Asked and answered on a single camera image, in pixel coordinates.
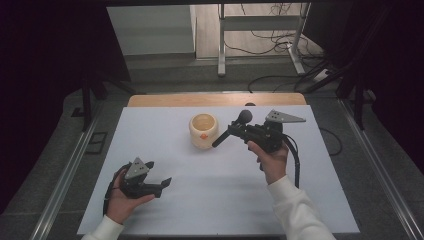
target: gray carpet floor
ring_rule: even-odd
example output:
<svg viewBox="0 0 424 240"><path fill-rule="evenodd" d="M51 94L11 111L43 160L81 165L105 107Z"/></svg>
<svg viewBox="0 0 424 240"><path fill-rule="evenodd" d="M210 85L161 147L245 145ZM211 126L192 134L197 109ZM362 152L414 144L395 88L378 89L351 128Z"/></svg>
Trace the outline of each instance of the gray carpet floor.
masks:
<svg viewBox="0 0 424 240"><path fill-rule="evenodd" d="M169 68L131 68L132 82L128 86L145 93L170 92L222 92L247 91L247 84L265 75L293 76L289 63L229 64L227 76L217 77L217 66L185 66ZM252 85L254 92L271 92L280 84L278 91L292 92L292 78L272 78ZM360 234L336 234L337 239L409 239L391 202L376 178L369 160L348 124L334 96L330 84L316 93L306 95L317 123L337 135L342 151L331 160L337 171ZM105 83L108 98L102 100L103 107L95 133L107 132L105 146L99 154L84 154L75 177L60 207L47 239L80 239L76 236L80 221L103 165L113 133L119 121L122 108L130 95L114 85ZM71 117L75 108L82 106L81 92L69 95L64 102L59 124L44 149L36 166L27 177L19 192L0 216L0 239L28 239L59 179L69 156L81 136L82 118ZM417 222L424 223L424 177L408 158L402 148L380 124L370 105L364 106L364 124L376 151L396 186L401 191ZM340 149L332 134L322 132L329 153ZM89 144L87 151L99 150L96 144ZM120 239L132 239L122 236Z"/></svg>

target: long sleeve shirt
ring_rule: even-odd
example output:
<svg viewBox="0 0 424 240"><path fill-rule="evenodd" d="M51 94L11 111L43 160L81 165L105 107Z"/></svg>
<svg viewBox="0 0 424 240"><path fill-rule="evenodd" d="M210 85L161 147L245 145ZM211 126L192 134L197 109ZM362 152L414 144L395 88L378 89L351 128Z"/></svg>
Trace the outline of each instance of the long sleeve shirt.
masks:
<svg viewBox="0 0 424 240"><path fill-rule="evenodd" d="M268 185L274 199L274 213L280 221L288 240L335 239L320 220L318 211L306 193L296 188L285 176ZM116 240L124 226L106 215L97 229L82 240Z"/></svg>

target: wooden floor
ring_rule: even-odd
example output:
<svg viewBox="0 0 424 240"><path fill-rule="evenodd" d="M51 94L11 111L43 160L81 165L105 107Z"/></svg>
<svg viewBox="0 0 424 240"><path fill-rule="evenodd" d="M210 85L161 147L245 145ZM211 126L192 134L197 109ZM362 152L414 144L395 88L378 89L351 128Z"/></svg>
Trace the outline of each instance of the wooden floor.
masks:
<svg viewBox="0 0 424 240"><path fill-rule="evenodd" d="M196 5L195 14L197 17L196 27L196 57L202 58L216 58L218 57L219 47L219 5ZM234 15L299 15L300 3L286 3L286 4L226 4L225 5L225 16ZM292 31L254 31L255 35L258 36L280 36L293 33ZM275 43L270 38L261 38L254 36L251 31L236 31L236 32L225 32L225 42L227 47L225 49L225 55L227 57L237 56L275 56L275 55L288 55L285 50L285 44L281 44L281 48L274 48ZM281 38L280 42L291 41L293 37ZM252 54L240 50L234 50L232 48L243 49L252 53L263 53L263 54ZM321 48L312 41L301 39L299 42L299 50L308 54L308 51L313 54L321 53Z"/></svg>

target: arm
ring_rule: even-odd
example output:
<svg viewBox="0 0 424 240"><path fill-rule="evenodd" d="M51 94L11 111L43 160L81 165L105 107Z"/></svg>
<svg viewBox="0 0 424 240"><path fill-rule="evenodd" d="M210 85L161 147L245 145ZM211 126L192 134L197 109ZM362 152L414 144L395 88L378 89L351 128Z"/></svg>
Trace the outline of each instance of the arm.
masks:
<svg viewBox="0 0 424 240"><path fill-rule="evenodd" d="M286 175L288 148L266 153L257 144L248 142L249 149L262 163L268 190L274 199L274 213L286 232L287 239L334 239L320 220L311 199L296 188Z"/></svg>
<svg viewBox="0 0 424 240"><path fill-rule="evenodd" d="M141 204L155 198L155 195L147 195L138 199L130 199L119 189L125 170L119 173L113 183L112 193L106 215L100 225L92 233L84 235L82 240L116 240L124 230L124 221L132 214L134 209Z"/></svg>

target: white tabletop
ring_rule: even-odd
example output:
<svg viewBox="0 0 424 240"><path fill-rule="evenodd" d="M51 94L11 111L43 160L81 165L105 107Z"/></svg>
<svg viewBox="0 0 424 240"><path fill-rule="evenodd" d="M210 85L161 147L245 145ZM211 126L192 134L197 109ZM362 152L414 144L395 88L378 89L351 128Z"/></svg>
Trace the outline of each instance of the white tabletop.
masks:
<svg viewBox="0 0 424 240"><path fill-rule="evenodd" d="M93 231L102 219L103 198L114 172L140 157L154 161L145 182L172 177L161 198L138 207L123 234L140 236L282 235L256 155L243 140L229 136L217 148L199 150L190 142L188 124L199 113L213 114L220 133L241 110L263 124L272 110L306 119L285 123L283 132L297 142L300 188L318 208L333 233L359 232L310 106L131 107L124 108L78 234ZM294 160L287 173L294 182Z"/></svg>

